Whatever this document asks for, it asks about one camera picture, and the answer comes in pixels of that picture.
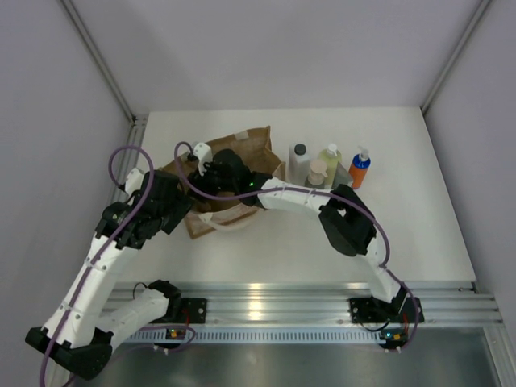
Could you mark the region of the white bottle black cap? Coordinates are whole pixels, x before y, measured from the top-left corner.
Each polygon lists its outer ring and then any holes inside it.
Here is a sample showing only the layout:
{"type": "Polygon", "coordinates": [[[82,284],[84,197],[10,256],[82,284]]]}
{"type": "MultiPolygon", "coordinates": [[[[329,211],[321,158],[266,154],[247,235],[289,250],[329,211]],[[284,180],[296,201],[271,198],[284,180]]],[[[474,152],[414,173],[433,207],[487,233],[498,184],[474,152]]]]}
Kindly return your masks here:
{"type": "Polygon", "coordinates": [[[288,178],[292,184],[304,185],[310,171],[310,156],[306,145],[294,144],[289,149],[288,178]]]}

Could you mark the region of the grey bottle beige pump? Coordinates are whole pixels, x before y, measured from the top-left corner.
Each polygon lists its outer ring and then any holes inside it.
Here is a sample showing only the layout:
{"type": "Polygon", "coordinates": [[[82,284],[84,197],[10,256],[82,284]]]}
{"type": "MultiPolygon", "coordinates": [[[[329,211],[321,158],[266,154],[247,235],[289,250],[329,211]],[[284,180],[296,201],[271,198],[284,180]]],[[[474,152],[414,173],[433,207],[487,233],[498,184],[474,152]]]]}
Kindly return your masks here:
{"type": "Polygon", "coordinates": [[[324,189],[327,178],[327,164],[324,160],[312,160],[305,180],[305,187],[324,189]]]}

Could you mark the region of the yellow-green pump soap bottle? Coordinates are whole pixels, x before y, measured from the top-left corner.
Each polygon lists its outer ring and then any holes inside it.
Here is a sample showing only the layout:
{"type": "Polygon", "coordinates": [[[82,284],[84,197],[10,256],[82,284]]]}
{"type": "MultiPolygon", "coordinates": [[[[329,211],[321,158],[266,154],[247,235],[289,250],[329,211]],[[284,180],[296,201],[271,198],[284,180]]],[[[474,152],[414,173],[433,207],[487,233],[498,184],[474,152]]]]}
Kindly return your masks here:
{"type": "Polygon", "coordinates": [[[318,159],[327,165],[324,184],[326,188],[331,188],[335,178],[337,165],[342,162],[342,154],[336,144],[328,144],[319,154],[318,159]]]}

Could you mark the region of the translucent grey squeeze tube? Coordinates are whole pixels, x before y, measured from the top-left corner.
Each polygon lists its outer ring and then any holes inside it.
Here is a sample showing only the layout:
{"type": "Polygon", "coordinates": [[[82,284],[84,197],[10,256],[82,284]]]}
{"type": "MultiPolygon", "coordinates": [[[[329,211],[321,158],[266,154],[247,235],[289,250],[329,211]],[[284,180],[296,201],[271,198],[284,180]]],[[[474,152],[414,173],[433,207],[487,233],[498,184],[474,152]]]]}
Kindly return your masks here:
{"type": "Polygon", "coordinates": [[[347,169],[343,167],[343,165],[338,162],[335,167],[335,175],[334,180],[332,182],[331,188],[336,189],[339,185],[351,186],[353,183],[353,178],[348,172],[347,169]]]}

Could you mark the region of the orange blue pump bottle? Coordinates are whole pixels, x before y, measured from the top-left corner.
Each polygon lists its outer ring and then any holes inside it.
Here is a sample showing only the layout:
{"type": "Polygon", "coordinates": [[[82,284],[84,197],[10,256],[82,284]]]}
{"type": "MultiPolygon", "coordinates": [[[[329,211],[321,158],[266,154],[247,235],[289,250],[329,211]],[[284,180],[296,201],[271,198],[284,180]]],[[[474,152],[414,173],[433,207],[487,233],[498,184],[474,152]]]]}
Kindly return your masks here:
{"type": "Polygon", "coordinates": [[[354,155],[348,170],[352,178],[353,189],[359,189],[362,186],[370,164],[371,159],[369,150],[363,147],[359,147],[359,151],[354,155]]]}

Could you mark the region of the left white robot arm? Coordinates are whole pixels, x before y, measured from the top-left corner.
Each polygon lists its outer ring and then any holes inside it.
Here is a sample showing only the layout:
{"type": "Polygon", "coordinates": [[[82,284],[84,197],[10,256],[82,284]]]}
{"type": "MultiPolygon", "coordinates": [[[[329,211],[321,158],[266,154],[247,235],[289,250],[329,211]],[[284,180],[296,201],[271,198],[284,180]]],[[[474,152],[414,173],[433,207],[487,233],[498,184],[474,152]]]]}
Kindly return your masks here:
{"type": "Polygon", "coordinates": [[[184,323],[188,317],[181,291],[156,280],[132,301],[102,314],[124,268],[146,241],[169,235],[188,214],[192,201],[174,174],[133,169],[123,184],[130,199],[103,212],[89,252],[72,287],[52,317],[33,327],[25,341],[84,380],[95,378],[114,350],[149,323],[184,323]]]}

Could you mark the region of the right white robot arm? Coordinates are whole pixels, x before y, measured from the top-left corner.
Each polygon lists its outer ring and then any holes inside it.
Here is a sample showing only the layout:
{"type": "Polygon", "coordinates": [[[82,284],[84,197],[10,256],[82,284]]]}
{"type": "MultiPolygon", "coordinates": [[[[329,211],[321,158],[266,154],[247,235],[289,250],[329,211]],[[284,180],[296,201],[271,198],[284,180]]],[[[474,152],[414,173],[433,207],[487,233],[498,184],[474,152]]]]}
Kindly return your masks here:
{"type": "Polygon", "coordinates": [[[205,143],[189,148],[196,167],[188,176],[191,194],[215,201],[237,200],[264,210],[283,210],[318,220],[329,244],[368,276],[371,295],[350,302],[355,323],[413,323],[422,309],[410,289],[388,267],[389,238],[353,189],[309,189],[252,171],[231,149],[212,152],[205,143]]]}

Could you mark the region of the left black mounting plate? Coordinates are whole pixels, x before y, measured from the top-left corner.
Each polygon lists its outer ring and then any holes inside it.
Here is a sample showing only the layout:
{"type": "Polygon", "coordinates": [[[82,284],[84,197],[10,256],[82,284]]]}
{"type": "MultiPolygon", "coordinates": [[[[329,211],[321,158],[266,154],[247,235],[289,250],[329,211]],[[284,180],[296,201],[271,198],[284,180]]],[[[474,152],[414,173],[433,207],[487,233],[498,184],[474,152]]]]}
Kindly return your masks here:
{"type": "Polygon", "coordinates": [[[178,314],[179,323],[205,324],[208,301],[205,298],[183,298],[178,314]]]}

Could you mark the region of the black mounting plate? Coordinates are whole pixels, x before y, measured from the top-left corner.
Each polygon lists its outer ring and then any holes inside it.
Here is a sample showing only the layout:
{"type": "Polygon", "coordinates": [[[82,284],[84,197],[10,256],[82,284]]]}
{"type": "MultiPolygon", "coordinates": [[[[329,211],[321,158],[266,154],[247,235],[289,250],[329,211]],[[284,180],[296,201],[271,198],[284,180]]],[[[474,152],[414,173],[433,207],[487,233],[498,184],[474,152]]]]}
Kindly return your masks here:
{"type": "Polygon", "coordinates": [[[404,302],[386,303],[369,298],[351,298],[349,300],[351,319],[353,323],[384,324],[384,323],[416,323],[425,322],[422,305],[419,298],[407,298],[404,302]]]}
{"type": "Polygon", "coordinates": [[[178,314],[179,323],[205,324],[208,301],[205,298],[183,298],[178,314]]]}

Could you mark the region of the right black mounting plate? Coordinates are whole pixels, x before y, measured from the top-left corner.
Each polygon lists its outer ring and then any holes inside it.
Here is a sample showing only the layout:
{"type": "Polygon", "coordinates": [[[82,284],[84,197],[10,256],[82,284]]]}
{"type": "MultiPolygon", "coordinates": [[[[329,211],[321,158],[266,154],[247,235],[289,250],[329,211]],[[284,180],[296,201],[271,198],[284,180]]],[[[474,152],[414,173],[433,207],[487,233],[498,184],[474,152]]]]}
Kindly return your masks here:
{"type": "Polygon", "coordinates": [[[349,300],[351,319],[353,323],[384,324],[384,323],[416,323],[425,322],[422,305],[419,298],[407,298],[404,302],[386,303],[369,298],[351,298],[349,300]]]}

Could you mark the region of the left aluminium frame post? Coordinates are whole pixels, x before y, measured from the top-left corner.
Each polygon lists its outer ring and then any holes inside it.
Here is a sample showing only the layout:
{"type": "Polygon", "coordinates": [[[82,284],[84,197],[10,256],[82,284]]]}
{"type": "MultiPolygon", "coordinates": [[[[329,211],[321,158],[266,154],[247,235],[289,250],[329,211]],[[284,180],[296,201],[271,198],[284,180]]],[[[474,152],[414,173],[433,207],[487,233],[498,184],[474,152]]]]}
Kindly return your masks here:
{"type": "Polygon", "coordinates": [[[130,105],[123,95],[119,83],[116,81],[110,66],[102,55],[101,50],[99,49],[94,37],[92,36],[89,28],[82,18],[77,6],[73,1],[70,0],[58,0],[57,3],[62,8],[74,31],[77,33],[90,59],[93,61],[96,69],[98,70],[101,79],[116,101],[124,118],[127,120],[129,126],[133,127],[135,125],[136,115],[130,108],[130,105]]]}

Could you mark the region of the aluminium frame post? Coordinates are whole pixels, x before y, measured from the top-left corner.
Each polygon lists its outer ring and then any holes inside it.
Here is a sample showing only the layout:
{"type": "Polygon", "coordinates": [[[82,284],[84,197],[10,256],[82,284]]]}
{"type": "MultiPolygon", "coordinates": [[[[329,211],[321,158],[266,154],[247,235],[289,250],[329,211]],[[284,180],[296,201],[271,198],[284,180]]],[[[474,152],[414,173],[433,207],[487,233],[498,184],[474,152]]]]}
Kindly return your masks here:
{"type": "Polygon", "coordinates": [[[62,8],[74,31],[77,33],[90,59],[93,61],[96,69],[98,70],[101,79],[116,101],[124,118],[127,120],[129,126],[133,127],[135,125],[136,115],[130,108],[130,105],[123,95],[119,83],[116,81],[110,66],[102,55],[101,50],[99,49],[94,37],[92,36],[89,28],[82,18],[77,6],[73,1],[70,0],[58,0],[57,3],[62,8]]]}
{"type": "Polygon", "coordinates": [[[467,18],[466,24],[461,28],[458,37],[451,47],[451,51],[446,55],[443,65],[437,72],[435,79],[431,82],[431,87],[422,101],[420,111],[423,117],[427,115],[435,99],[439,96],[440,91],[445,86],[448,78],[459,63],[460,58],[494,3],[494,0],[481,0],[476,2],[471,15],[467,18]]]}

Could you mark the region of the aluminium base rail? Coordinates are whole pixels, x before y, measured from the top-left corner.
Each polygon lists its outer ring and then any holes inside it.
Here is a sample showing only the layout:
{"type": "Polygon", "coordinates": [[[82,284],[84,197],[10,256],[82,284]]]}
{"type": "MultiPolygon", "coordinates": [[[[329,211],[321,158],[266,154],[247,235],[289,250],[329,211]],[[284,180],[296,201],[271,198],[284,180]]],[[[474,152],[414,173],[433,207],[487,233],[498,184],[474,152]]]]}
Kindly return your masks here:
{"type": "MultiPolygon", "coordinates": [[[[493,295],[471,282],[410,282],[422,304],[424,327],[484,327],[503,322],[493,295]]],[[[351,327],[350,298],[364,283],[180,283],[186,298],[207,300],[209,327],[351,327]]]]}

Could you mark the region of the right aluminium frame post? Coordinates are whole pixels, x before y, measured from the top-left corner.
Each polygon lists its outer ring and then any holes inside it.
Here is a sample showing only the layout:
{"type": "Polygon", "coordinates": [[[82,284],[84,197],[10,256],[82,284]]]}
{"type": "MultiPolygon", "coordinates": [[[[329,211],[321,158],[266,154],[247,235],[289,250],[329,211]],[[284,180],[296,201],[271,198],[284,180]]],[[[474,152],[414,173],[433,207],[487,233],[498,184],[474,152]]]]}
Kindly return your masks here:
{"type": "Polygon", "coordinates": [[[445,86],[448,78],[459,63],[460,58],[494,3],[494,0],[481,0],[476,2],[471,15],[467,18],[466,24],[461,28],[458,37],[451,47],[451,51],[446,55],[443,65],[437,72],[435,79],[431,82],[431,87],[422,101],[420,111],[423,117],[427,115],[435,99],[439,96],[440,91],[445,86]]]}

